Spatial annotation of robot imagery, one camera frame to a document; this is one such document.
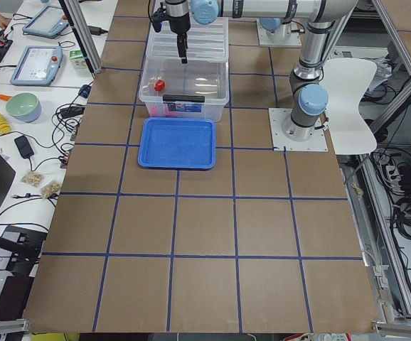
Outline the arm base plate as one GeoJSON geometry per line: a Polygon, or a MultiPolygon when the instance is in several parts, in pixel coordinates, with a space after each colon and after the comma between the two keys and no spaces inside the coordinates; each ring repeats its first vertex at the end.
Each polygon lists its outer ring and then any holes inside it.
{"type": "Polygon", "coordinates": [[[275,151],[327,152],[320,119],[307,128],[297,126],[289,108],[269,108],[272,145],[275,151]]]}
{"type": "Polygon", "coordinates": [[[280,31],[277,31],[275,34],[266,32],[266,30],[261,27],[259,19],[257,19],[257,34],[259,45],[263,47],[282,47],[282,48],[300,48],[301,40],[300,33],[302,29],[298,25],[292,22],[292,32],[286,36],[282,36],[280,31]]]}

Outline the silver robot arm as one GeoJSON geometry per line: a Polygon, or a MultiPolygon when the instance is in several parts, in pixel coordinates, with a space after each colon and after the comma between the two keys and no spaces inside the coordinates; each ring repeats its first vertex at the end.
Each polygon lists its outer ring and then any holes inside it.
{"type": "Polygon", "coordinates": [[[148,10],[148,18],[156,32],[164,21],[176,34],[178,56],[187,62],[187,32],[191,21],[208,25],[218,17],[279,18],[290,23],[293,18],[306,19],[305,40],[297,64],[289,76],[294,107],[282,123],[284,135],[293,141],[311,138],[316,120],[328,103],[326,90],[319,85],[326,49],[333,38],[341,34],[335,22],[353,11],[355,1],[161,1],[155,10],[148,10]]]}
{"type": "Polygon", "coordinates": [[[280,31],[282,36],[286,36],[292,32],[292,22],[283,21],[281,18],[260,18],[259,19],[261,27],[263,27],[266,32],[275,34],[280,31]]]}

